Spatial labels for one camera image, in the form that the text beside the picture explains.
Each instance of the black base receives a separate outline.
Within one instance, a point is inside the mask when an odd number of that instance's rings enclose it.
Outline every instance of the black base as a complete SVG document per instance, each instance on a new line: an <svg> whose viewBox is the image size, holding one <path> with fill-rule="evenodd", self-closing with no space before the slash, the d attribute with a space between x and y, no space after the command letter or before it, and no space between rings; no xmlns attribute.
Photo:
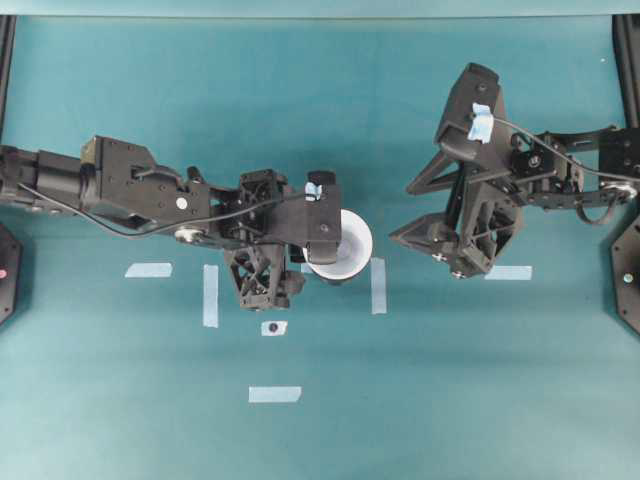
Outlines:
<svg viewBox="0 0 640 480"><path fill-rule="evenodd" d="M0 324L15 310L22 245L0 224Z"/></svg>

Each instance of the wire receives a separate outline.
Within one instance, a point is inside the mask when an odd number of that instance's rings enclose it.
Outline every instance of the wire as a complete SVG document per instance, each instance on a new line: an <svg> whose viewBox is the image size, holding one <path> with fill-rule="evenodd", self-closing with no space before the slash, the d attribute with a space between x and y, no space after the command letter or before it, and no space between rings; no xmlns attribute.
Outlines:
<svg viewBox="0 0 640 480"><path fill-rule="evenodd" d="M258 210L259 208L263 208L263 207L267 207L269 205L273 205L276 203L280 203L280 202L287 202L290 200L297 200L299 198L303 198L303 197L307 197L310 196L308 193L298 193L295 195L289 195L286 197L283 197L281 199L271 199L271 200L265 200L263 202L259 202L256 203L254 205L251 205L250 207L246 207L243 208L241 210L236 210L235 212L230 212L230 213L225 213L222 215L214 215L212 217L207 217L207 218L196 218L193 220L183 220L181 222L175 222L175 223L170 223L168 225L163 225L162 227L157 227L157 228L153 228L151 230L146 230L144 232L136 232L136 233L129 233L129 232L123 232L121 230L118 230L117 228L113 228L110 225L107 225L106 223L104 223L103 221L97 219L96 217L94 217L93 215L90 215L88 213L83 212L82 210L77 209L76 207L73 207L65 202L61 202L60 200L56 200L53 197L50 197L49 195L45 195L44 193L38 192L37 190L34 190L33 188L23 184L23 183L19 183L18 186L20 188L22 188L23 190L26 190L27 192L31 193L32 195L35 195L36 197L42 199L42 200L46 200L47 202L53 203L54 205L60 207L60 208L64 208L65 210L68 210L70 212L75 213L76 215L84 218L85 220L89 221L90 223L93 223L94 225L100 227L102 230L105 230L106 232L115 235L117 237L121 237L121 238L126 238L129 240L137 240L140 238L144 238L144 237L149 237L151 235L155 235L156 233L161 233L161 232L166 232L167 230L173 230L174 228L178 228L181 227L183 225L193 225L193 224L199 224L199 223L210 223L210 222L220 222L222 220L227 220L229 218L234 218L234 217L239 217L240 215L245 215L247 213L253 212L255 210Z"/></svg>
<svg viewBox="0 0 640 480"><path fill-rule="evenodd" d="M576 167L584 170L585 172L591 173L593 175L598 175L600 177L608 177L608 178L614 178L616 180L622 180L624 182L634 182L634 183L635 182L640 182L640 178L637 178L637 177L630 177L630 176L627 176L627 175L620 175L620 174L617 174L617 173L607 173L607 172L602 172L600 170L596 170L595 168L585 167L578 160L576 160L576 159L574 159L574 158L572 158L572 157L570 157L568 155L565 155L562 152L559 152L558 150L553 148L551 145L549 145L547 142L545 142L541 138L539 138L536 135L534 135L533 133L531 133L529 130L527 130L525 128L522 128L519 125L516 125L515 123L512 123L512 122L510 122L508 120L505 120L504 118L493 117L493 119L494 119L494 121L496 121L498 123L506 125L507 127L510 127L513 130L522 133L523 135L526 135L527 137L529 137L532 141L534 141L535 143L537 143L541 147L544 147L547 150L549 150L550 152L555 153L556 155L558 155L563 160L566 160L570 164L575 165Z"/></svg>

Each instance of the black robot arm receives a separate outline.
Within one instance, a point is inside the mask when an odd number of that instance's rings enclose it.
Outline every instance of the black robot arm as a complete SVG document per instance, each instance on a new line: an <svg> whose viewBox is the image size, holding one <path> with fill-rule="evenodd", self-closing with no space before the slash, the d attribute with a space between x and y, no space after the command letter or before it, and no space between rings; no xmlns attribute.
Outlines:
<svg viewBox="0 0 640 480"><path fill-rule="evenodd" d="M490 112L486 138L470 133L477 112ZM450 190L446 209L418 218L391 237L449 264L456 278L487 273L523 227L522 208L575 210L589 224L606 223L640 182L640 129L533 135L506 120L498 75L469 64L451 89L435 143L440 151L407 187L411 195ZM575 152L599 152L599 169L583 166ZM584 190L584 174L599 177ZM592 220L585 209L607 207Z"/></svg>
<svg viewBox="0 0 640 480"><path fill-rule="evenodd" d="M302 289L304 277L286 269L287 255L303 262L305 249L309 262L332 264L341 240L332 172L309 173L302 193L273 170L245 173L237 187L223 188L196 167L183 178L157 165L147 148L99 136L80 158L0 147L0 203L80 215L121 237L164 234L224 249L241 307L255 310L287 308Z"/></svg>

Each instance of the screw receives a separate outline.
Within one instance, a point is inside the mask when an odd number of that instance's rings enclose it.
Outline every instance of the screw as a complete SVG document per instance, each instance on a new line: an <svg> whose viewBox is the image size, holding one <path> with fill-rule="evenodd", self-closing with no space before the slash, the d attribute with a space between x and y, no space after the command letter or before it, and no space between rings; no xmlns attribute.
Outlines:
<svg viewBox="0 0 640 480"><path fill-rule="evenodd" d="M186 198L184 197L176 198L176 207L178 207L180 210L185 210L188 206L189 206L189 202L187 202Z"/></svg>
<svg viewBox="0 0 640 480"><path fill-rule="evenodd" d="M529 159L529 166L531 168L539 167L540 163L542 163L542 161L540 160L540 157L538 155L534 155Z"/></svg>

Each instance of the white tape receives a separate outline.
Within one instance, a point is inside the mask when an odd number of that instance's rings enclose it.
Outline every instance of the white tape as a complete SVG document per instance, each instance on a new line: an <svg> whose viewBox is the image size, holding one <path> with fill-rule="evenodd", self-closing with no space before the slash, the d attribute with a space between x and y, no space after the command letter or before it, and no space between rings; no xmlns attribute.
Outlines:
<svg viewBox="0 0 640 480"><path fill-rule="evenodd" d="M170 263L132 263L124 278L167 278L172 271Z"/></svg>
<svg viewBox="0 0 640 480"><path fill-rule="evenodd" d="M491 141L491 132L493 131L493 115L491 109L487 105L473 103L473 123L467 138L469 140L480 140L482 143Z"/></svg>
<svg viewBox="0 0 640 480"><path fill-rule="evenodd" d="M485 280L531 280L533 267L530 265L494 266L484 276Z"/></svg>
<svg viewBox="0 0 640 480"><path fill-rule="evenodd" d="M202 324L218 328L218 266L202 269Z"/></svg>
<svg viewBox="0 0 640 480"><path fill-rule="evenodd" d="M249 387L249 403L295 403L302 387Z"/></svg>
<svg viewBox="0 0 640 480"><path fill-rule="evenodd" d="M307 202L315 202L316 200L320 200L320 197L322 197L322 185L316 185L315 183L307 182L304 186L304 193L307 194L307 196L305 197Z"/></svg>
<svg viewBox="0 0 640 480"><path fill-rule="evenodd" d="M371 313L387 313L387 269L384 258L371 257Z"/></svg>
<svg viewBox="0 0 640 480"><path fill-rule="evenodd" d="M263 337L277 337L287 333L288 322L262 322L260 331Z"/></svg>

